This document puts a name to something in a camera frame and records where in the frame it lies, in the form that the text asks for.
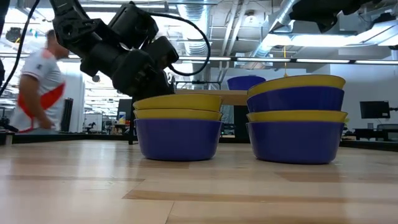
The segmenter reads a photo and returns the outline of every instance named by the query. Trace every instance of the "blue bowl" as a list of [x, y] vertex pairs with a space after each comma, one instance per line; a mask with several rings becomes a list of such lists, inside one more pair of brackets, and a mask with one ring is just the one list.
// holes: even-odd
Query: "blue bowl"
[[267, 91], [248, 99], [249, 112], [333, 110], [343, 106], [344, 91], [329, 86], [301, 86]]
[[253, 86], [265, 82], [266, 79], [257, 76], [234, 77], [227, 80], [229, 90], [249, 90]]
[[135, 123], [142, 154], [161, 161], [211, 159], [221, 134], [221, 121], [137, 119]]
[[260, 160], [327, 164], [336, 157], [344, 123], [289, 121], [247, 126], [253, 153]]

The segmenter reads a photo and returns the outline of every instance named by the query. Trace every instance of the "yellow bowl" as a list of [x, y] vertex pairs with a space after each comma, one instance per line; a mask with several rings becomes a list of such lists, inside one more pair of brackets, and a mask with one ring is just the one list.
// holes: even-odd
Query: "yellow bowl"
[[206, 94], [174, 94], [156, 96], [137, 101], [133, 104], [136, 110], [144, 109], [193, 109], [220, 111], [222, 98]]
[[222, 113], [190, 109], [149, 109], [135, 110], [137, 119], [204, 119], [219, 121]]
[[299, 86], [330, 86], [342, 89], [346, 80], [334, 75], [296, 75], [291, 77], [269, 80], [255, 85], [248, 90], [248, 97], [271, 90]]
[[347, 113], [341, 111], [291, 110], [249, 113], [250, 122], [262, 121], [327, 121], [344, 123]]

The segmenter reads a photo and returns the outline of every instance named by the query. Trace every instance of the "black cable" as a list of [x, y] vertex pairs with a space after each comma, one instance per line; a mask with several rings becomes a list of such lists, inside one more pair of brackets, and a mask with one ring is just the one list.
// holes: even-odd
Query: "black cable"
[[28, 25], [29, 25], [30, 19], [31, 19], [32, 16], [33, 16], [33, 12], [35, 11], [35, 9], [36, 9], [37, 5], [39, 4], [39, 2], [40, 2], [40, 0], [36, 0], [36, 1], [35, 1], [35, 3], [34, 3], [33, 6], [32, 6], [32, 9], [30, 10], [30, 12], [29, 12], [28, 15], [27, 15], [27, 20], [26, 20], [26, 22], [25, 22], [24, 29], [22, 30], [21, 39], [20, 39], [20, 41], [19, 41], [19, 47], [18, 47], [17, 57], [16, 57], [16, 60], [15, 60], [15, 63], [14, 63], [14, 67], [12, 68], [10, 75], [7, 77], [6, 82], [5, 82], [4, 85], [1, 87], [1, 90], [0, 90], [0, 97], [1, 97], [1, 95], [4, 93], [4, 90], [6, 90], [6, 87], [7, 87], [8, 83], [10, 82], [12, 76], [14, 75], [15, 71], [17, 70], [18, 63], [19, 63], [19, 58], [21, 57], [21, 53], [22, 53], [22, 47], [23, 47], [23, 45], [24, 45], [24, 40], [25, 40], [25, 35], [26, 35], [26, 32], [27, 32], [27, 27], [28, 27]]
[[162, 13], [156, 13], [156, 12], [149, 12], [149, 14], [150, 14], [151, 16], [166, 17], [166, 18], [176, 19], [176, 20], [178, 20], [178, 21], [186, 22], [187, 24], [190, 24], [191, 26], [193, 26], [193, 28], [195, 28], [197, 31], [199, 31], [199, 33], [201, 34], [201, 36], [203, 37], [203, 39], [204, 39], [205, 42], [206, 42], [206, 46], [207, 46], [207, 56], [206, 56], [205, 62], [203, 62], [203, 65], [199, 68], [199, 70], [197, 70], [197, 71], [195, 71], [195, 72], [192, 72], [192, 73], [185, 73], [185, 72], [177, 71], [177, 70], [173, 67], [173, 65], [170, 65], [170, 66], [169, 66], [169, 69], [170, 69], [171, 71], [173, 71], [173, 72], [176, 73], [177, 75], [191, 76], [191, 75], [199, 74], [203, 69], [205, 69], [207, 63], [208, 63], [209, 60], [210, 60], [211, 48], [210, 48], [210, 42], [209, 42], [209, 40], [207, 39], [206, 34], [203, 33], [203, 31], [200, 30], [198, 26], [196, 26], [193, 22], [191, 22], [191, 21], [189, 21], [189, 20], [187, 20], [187, 19], [178, 17], [178, 16], [172, 16], [172, 15], [162, 14]]

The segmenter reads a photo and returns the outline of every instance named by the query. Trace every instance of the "white shirt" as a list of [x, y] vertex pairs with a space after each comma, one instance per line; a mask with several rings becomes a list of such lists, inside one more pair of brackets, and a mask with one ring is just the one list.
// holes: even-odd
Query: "white shirt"
[[[57, 65], [57, 59], [45, 49], [32, 53], [25, 59], [21, 75], [30, 75], [39, 81], [40, 104], [49, 120], [54, 124], [52, 129], [58, 131], [63, 114], [65, 81]], [[37, 119], [26, 108], [21, 95], [18, 97], [10, 125], [19, 129], [21, 133], [39, 127]]]

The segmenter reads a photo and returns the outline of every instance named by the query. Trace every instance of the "person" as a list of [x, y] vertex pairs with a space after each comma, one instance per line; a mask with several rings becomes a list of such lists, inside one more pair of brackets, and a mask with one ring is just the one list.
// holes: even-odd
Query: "person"
[[29, 55], [21, 70], [19, 96], [10, 125], [24, 134], [56, 134], [63, 113], [65, 81], [57, 60], [69, 50], [58, 42], [54, 30], [46, 34], [47, 46]]

